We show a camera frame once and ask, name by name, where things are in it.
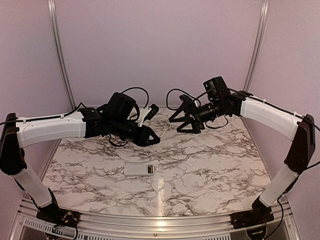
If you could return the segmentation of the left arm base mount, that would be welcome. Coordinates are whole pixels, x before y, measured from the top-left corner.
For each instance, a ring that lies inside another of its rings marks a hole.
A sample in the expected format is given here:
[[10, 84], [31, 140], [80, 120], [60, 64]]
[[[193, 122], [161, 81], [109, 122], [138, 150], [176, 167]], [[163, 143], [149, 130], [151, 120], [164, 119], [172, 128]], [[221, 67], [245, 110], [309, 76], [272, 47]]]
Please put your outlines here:
[[36, 218], [58, 226], [75, 228], [78, 226], [80, 213], [74, 210], [59, 208], [57, 211], [52, 211], [49, 213], [38, 211]]

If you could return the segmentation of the white remote control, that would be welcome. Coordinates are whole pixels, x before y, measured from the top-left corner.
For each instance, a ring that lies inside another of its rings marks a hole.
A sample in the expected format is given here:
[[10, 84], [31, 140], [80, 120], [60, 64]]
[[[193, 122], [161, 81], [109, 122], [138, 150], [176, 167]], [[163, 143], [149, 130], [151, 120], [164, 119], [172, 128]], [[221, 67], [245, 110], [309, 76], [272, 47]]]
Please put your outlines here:
[[125, 176], [152, 176], [155, 173], [155, 167], [153, 166], [153, 174], [148, 174], [147, 165], [152, 165], [152, 164], [126, 164], [124, 166], [124, 175]]

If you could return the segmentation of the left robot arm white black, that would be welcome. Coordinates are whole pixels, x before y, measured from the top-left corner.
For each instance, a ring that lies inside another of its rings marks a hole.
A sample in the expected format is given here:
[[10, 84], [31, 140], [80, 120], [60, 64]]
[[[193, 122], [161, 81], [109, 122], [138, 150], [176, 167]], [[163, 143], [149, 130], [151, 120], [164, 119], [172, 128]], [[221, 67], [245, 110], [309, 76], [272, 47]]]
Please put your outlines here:
[[46, 187], [25, 162], [24, 148], [41, 142], [66, 138], [92, 138], [114, 135], [139, 147], [158, 144], [160, 138], [143, 123], [159, 111], [156, 105], [140, 110], [130, 120], [130, 110], [111, 112], [98, 108], [79, 108], [70, 113], [43, 117], [16, 117], [10, 113], [3, 122], [0, 138], [0, 169], [11, 176], [33, 200], [37, 218], [56, 225], [76, 227], [79, 212], [60, 208], [53, 192]]

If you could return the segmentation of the white battery compartment cover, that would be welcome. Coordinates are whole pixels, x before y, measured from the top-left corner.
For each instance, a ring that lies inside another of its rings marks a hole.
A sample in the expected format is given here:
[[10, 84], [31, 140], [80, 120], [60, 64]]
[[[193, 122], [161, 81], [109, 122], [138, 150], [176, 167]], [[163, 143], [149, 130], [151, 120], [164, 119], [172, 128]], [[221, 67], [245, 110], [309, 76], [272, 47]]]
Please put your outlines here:
[[194, 164], [195, 164], [196, 160], [193, 158], [193, 157], [190, 157], [186, 162], [185, 164], [188, 166], [188, 167], [193, 167]]

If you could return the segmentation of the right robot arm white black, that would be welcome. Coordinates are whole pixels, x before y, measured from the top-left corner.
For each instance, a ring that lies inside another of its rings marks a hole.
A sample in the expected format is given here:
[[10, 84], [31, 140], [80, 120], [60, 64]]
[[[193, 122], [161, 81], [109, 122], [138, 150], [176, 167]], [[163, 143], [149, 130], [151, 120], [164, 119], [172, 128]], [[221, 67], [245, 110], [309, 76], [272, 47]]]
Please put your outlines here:
[[285, 110], [243, 90], [212, 87], [199, 96], [185, 91], [177, 107], [170, 107], [171, 123], [178, 123], [180, 133], [199, 134], [221, 117], [240, 117], [252, 138], [270, 183], [253, 201], [246, 221], [258, 224], [271, 213], [271, 206], [294, 187], [306, 170], [319, 165], [316, 137], [320, 129], [310, 114]]

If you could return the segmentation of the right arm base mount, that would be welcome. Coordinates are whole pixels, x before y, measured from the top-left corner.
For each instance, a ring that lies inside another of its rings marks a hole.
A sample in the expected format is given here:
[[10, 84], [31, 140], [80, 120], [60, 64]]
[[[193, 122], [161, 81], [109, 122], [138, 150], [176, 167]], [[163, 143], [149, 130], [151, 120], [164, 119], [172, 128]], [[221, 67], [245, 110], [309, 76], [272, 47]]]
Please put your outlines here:
[[260, 214], [255, 214], [252, 210], [232, 213], [230, 215], [230, 218], [231, 218], [231, 224], [233, 225], [233, 228], [235, 230], [241, 229], [241, 228], [253, 227], [257, 225], [263, 225], [275, 219], [272, 211], [260, 215]]

